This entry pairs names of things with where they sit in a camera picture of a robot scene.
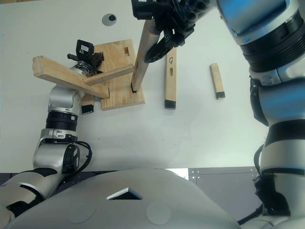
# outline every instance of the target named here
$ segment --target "wooden stick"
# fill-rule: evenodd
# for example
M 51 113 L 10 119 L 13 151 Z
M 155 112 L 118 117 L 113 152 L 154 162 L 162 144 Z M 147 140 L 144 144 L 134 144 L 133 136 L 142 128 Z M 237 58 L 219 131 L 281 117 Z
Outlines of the wooden stick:
M 165 108 L 176 109 L 177 101 L 177 49 L 166 55 Z
M 102 99 L 109 98 L 108 87 L 97 84 L 93 86 L 86 85 L 82 80 L 86 76 L 79 74 L 53 60 L 44 56 L 33 58 L 34 76 L 53 83 L 58 83 L 74 90 L 83 91 L 87 94 L 92 94 Z
M 81 113 L 83 115 L 94 112 L 94 95 L 85 94 L 81 99 Z
M 146 20 L 142 31 L 137 59 L 135 61 L 135 71 L 132 75 L 132 92 L 134 93 L 139 90 L 148 68 L 148 63 L 145 63 L 146 53 L 158 42 L 159 37 L 160 33 L 156 30 L 154 20 Z
M 84 83 L 87 85 L 94 85 L 97 83 L 101 83 L 107 80 L 111 80 L 115 77 L 119 77 L 122 75 L 126 75 L 129 73 L 132 73 L 134 71 L 134 67 L 132 64 L 128 64 L 122 68 L 117 68 L 114 70 L 111 70 L 109 72 L 105 72 L 105 73 L 101 73 L 101 74 L 97 74 L 94 76 L 91 76 L 89 78 L 84 79 Z
M 218 64 L 216 63 L 211 64 L 210 69 L 211 69 L 214 89 L 216 93 L 216 99 L 224 99 L 225 98 L 224 86 L 221 80 Z

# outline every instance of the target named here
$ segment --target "black end cap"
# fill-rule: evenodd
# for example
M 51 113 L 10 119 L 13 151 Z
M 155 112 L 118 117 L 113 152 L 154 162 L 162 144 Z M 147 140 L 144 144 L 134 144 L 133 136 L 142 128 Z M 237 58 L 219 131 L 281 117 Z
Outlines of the black end cap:
M 224 92 L 216 92 L 216 99 L 224 99 L 225 94 Z
M 133 88 L 132 88 L 132 93 L 137 93 L 137 92 L 138 92 L 138 91 L 134 91 Z
M 81 107 L 81 113 L 83 115 L 90 114 L 90 113 L 93 113 L 93 112 L 94 112 L 94 106 L 93 105 L 86 105 L 86 106 Z
M 164 102 L 166 109 L 175 110 L 176 109 L 176 101 L 165 100 Z

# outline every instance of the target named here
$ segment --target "metal panel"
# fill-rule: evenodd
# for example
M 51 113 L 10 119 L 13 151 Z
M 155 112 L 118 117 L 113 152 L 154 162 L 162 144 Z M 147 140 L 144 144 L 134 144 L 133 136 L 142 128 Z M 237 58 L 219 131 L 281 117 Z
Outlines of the metal panel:
M 189 168 L 189 175 L 196 174 L 196 168 Z
M 195 168 L 196 174 L 253 173 L 255 167 Z
M 0 185 L 10 179 L 10 173 L 0 173 Z
M 196 175 L 197 186 L 236 220 L 259 207 L 255 195 L 254 174 Z
M 10 177 L 12 178 L 13 176 L 17 175 L 18 173 L 11 173 Z
M 189 175 L 189 181 L 197 185 L 196 175 Z
M 73 180 L 77 180 L 77 181 L 83 181 L 86 180 L 88 178 L 91 178 L 93 176 L 95 176 L 96 174 L 93 172 L 81 172 L 79 173 Z

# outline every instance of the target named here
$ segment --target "wooden base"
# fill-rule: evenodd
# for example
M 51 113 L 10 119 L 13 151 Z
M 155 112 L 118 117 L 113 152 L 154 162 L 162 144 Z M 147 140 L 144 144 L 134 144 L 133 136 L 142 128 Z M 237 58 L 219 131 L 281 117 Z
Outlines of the wooden base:
M 132 40 L 111 42 L 94 46 L 94 52 L 102 52 L 104 61 L 99 67 L 100 71 L 108 72 L 135 63 L 135 52 Z M 111 110 L 126 106 L 144 104 L 142 87 L 137 93 L 132 93 L 132 73 L 102 82 L 109 88 L 110 98 L 101 99 L 102 110 Z

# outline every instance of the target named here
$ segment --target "wooden block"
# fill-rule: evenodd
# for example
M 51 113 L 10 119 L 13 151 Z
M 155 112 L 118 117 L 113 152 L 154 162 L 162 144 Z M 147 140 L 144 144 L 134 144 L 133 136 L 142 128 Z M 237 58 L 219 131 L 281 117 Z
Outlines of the wooden block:
M 104 61 L 101 66 L 99 66 L 99 70 L 103 72 L 122 68 L 128 64 L 134 64 L 135 62 L 135 52 L 132 40 L 95 45 L 94 51 L 102 52 L 104 54 Z M 103 110 L 111 110 L 145 103 L 142 87 L 139 88 L 137 93 L 132 93 L 131 78 L 132 73 L 129 73 L 99 83 L 108 87 L 110 91 L 109 99 L 101 99 Z
M 154 20 L 146 20 L 143 27 L 140 46 L 134 66 L 135 71 L 132 75 L 132 90 L 134 92 L 139 90 L 149 65 L 144 61 L 146 53 L 154 44 L 158 42 L 159 37 L 160 33 L 156 30 Z
M 53 60 L 44 56 L 33 58 L 34 76 L 53 83 L 72 88 L 74 90 L 83 91 L 100 98 L 109 98 L 108 87 L 102 84 L 88 86 L 83 82 L 86 76 L 79 74 L 70 68 L 67 68 Z
M 94 95 L 85 94 L 81 99 L 81 113 L 83 115 L 94 112 Z
M 105 73 L 101 73 L 101 74 L 91 76 L 87 79 L 84 79 L 83 81 L 87 85 L 94 85 L 94 84 L 101 83 L 101 82 L 104 82 L 104 81 L 107 81 L 107 80 L 111 80 L 115 77 L 119 77 L 119 76 L 122 76 L 122 75 L 132 73 L 133 71 L 134 71 L 133 65 L 128 64 L 128 65 L 126 65 L 122 68 L 116 68 L 116 69 L 113 69 L 109 72 L 105 72 Z
M 177 101 L 177 49 L 166 55 L 165 108 L 176 109 Z
M 210 70 L 211 70 L 212 79 L 213 79 L 213 83 L 214 83 L 216 99 L 224 99 L 225 98 L 224 86 L 223 86 L 223 82 L 221 80 L 218 64 L 216 64 L 216 63 L 211 64 Z

